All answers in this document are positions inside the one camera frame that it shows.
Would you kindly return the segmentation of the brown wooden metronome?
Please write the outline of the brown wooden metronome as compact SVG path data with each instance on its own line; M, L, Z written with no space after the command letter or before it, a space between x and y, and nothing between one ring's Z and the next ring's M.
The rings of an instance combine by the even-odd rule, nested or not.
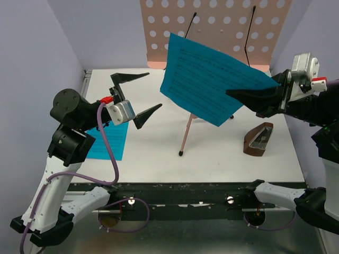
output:
M273 123L264 122L251 129L244 136L243 153L249 156L262 157L273 132Z

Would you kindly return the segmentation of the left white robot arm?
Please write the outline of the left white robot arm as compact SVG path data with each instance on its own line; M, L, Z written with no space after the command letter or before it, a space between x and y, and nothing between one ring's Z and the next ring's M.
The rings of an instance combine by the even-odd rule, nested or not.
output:
M129 121L140 129L158 109L153 106L136 114L125 98L121 84L141 77L142 74L112 74L109 96L94 103L74 89L63 89L53 99L50 116L59 122L59 127L48 148L41 182L26 212L10 224L41 250L61 244L74 225L94 210L116 206L118 197L112 192L115 181L96 180L96 186L82 197L68 204L63 200L71 180L78 176L78 170L95 142L88 130L104 132L110 123L120 125Z

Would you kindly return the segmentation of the clear plastic metronome cover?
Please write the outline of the clear plastic metronome cover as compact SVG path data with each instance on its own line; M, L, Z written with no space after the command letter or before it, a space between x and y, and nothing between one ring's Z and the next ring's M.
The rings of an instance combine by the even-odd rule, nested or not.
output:
M265 150L268 144L268 141L271 137L273 131L273 127L264 126L262 127L258 133L253 137L253 139L249 142L249 147L259 150Z

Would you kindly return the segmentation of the pink music stand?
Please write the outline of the pink music stand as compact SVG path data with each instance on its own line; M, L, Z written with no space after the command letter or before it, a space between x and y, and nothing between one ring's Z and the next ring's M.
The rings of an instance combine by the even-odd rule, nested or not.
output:
M147 64L165 69L171 33L268 71L291 1L140 1Z

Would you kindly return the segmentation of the blue printed sheet music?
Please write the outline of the blue printed sheet music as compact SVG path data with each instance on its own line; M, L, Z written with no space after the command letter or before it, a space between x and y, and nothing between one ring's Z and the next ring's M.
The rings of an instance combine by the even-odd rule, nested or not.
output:
M108 138L110 147L112 149L116 161L121 161L123 158L128 126L129 123L124 123L118 126L115 126L113 123L110 123L110 125L104 127L106 136ZM87 158L110 160L110 156L106 150L100 131L96 128L93 128L88 130L86 133L93 136L96 139L90 151L88 152Z

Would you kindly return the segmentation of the blue paper sheet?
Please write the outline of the blue paper sheet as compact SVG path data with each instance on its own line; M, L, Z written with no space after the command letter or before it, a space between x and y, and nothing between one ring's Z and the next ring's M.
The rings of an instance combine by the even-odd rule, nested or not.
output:
M242 103L229 89L261 90L278 83L264 72L176 34L169 37L167 65L160 92L177 106L221 126Z

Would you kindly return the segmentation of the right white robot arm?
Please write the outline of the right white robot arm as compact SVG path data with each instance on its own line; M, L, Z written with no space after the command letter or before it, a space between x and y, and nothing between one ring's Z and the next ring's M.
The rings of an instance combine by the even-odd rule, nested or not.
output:
M272 204L294 211L304 222L338 234L338 80L318 77L315 71L299 74L286 70L272 77L272 88L228 89L226 94L238 100L258 117L283 114L315 126L314 159L297 154L303 167L312 162L322 170L323 186L289 188L255 180L244 193L249 207Z

